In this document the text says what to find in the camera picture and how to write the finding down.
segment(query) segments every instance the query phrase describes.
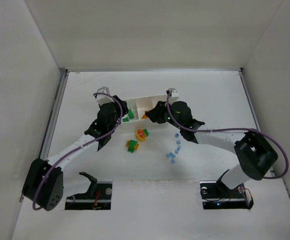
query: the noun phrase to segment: toy piece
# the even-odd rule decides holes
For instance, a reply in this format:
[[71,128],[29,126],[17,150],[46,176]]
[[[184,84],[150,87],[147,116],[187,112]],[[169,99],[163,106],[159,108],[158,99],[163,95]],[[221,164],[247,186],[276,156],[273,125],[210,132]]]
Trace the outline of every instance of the toy piece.
[[146,140],[146,134],[142,129],[137,129],[136,130],[136,138],[141,141],[144,142]]
[[127,151],[133,154],[135,150],[132,148],[129,148]]
[[148,137],[149,136],[149,132],[147,131],[147,129],[143,129],[143,131],[144,131],[146,137]]
[[135,140],[129,140],[126,143],[126,147],[130,148],[130,149],[134,149],[137,150],[139,146],[139,143]]
[[130,119],[134,119],[135,118],[135,116],[133,114],[133,111],[131,111],[131,109],[129,109],[129,111],[128,111],[128,116],[129,116]]
[[144,114],[141,119],[147,119],[148,117],[146,116],[146,114]]
[[176,155],[173,154],[172,152],[169,153],[169,156],[170,156],[172,159],[174,159],[174,158],[176,157]]

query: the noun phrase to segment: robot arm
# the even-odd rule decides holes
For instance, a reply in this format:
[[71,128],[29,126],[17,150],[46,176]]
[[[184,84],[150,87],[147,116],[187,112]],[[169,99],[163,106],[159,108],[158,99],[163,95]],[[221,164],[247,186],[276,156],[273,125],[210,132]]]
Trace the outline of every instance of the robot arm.
[[[117,96],[112,97],[115,101],[108,97],[108,88],[103,87],[98,90],[98,93],[96,101],[100,109],[97,119],[84,132],[84,135],[57,155],[47,160],[38,158],[30,166],[22,194],[47,211],[55,208],[63,195],[70,196],[89,190],[87,184],[64,188],[63,170],[84,150],[96,152],[103,148],[111,139],[111,133],[116,128],[120,116],[128,111],[125,101],[121,101]],[[90,186],[97,182],[94,177],[85,172],[79,174],[91,181]]]
[[[171,97],[178,95],[174,88],[170,88],[167,94],[171,95]],[[164,101],[159,101],[156,107],[148,111],[146,115],[154,123],[168,122],[177,127],[187,141],[212,145],[237,155],[239,164],[233,169],[224,172],[217,180],[217,188],[220,192],[226,193],[249,179],[263,179],[278,158],[275,150],[259,134],[250,131],[244,133],[213,132],[213,128],[192,117],[191,109],[183,101],[174,102],[170,105],[170,109],[179,124],[188,129],[199,131],[187,131],[175,124],[167,111],[166,102]]]

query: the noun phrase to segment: small blue block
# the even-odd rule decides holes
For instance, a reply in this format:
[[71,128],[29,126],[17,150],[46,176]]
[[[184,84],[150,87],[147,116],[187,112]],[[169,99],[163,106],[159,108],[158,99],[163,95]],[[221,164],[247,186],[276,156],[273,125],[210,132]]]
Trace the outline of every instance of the small blue block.
[[172,152],[169,153],[169,156],[170,156],[172,159],[174,159],[174,158],[176,157],[176,155],[173,154]]

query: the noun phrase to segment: white table surface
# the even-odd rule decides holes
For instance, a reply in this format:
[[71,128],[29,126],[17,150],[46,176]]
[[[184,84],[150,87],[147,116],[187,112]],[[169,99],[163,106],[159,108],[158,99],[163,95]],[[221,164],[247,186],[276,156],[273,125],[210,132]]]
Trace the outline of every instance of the white table surface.
[[[92,93],[103,86],[122,100],[176,88],[197,120],[213,127],[255,128],[236,71],[72,72],[50,156],[72,144],[96,118]],[[36,212],[25,199],[13,239],[290,239],[290,201],[282,180],[247,182],[255,201],[251,211],[203,210],[197,180],[216,180],[238,163],[236,156],[181,138],[172,164],[165,155],[176,149],[177,129],[163,124],[148,131],[134,154],[125,147],[134,132],[118,130],[101,151],[85,151],[65,169],[67,181],[81,181],[81,171],[113,181],[111,210],[64,211],[63,199],[51,212]]]

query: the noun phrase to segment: white container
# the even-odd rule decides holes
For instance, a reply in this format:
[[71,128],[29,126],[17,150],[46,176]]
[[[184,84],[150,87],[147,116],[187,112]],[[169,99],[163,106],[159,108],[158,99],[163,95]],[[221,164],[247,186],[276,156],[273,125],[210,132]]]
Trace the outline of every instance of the white container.
[[145,114],[145,111],[152,110],[158,103],[158,101],[166,101],[167,94],[156,95],[156,96],[146,96],[139,98],[132,98],[125,100],[127,102],[128,109],[134,114],[134,119],[129,119],[129,121],[121,122],[120,129],[125,131],[134,131],[136,129],[145,129],[148,127],[156,127],[158,124],[151,122],[150,119],[141,119]]

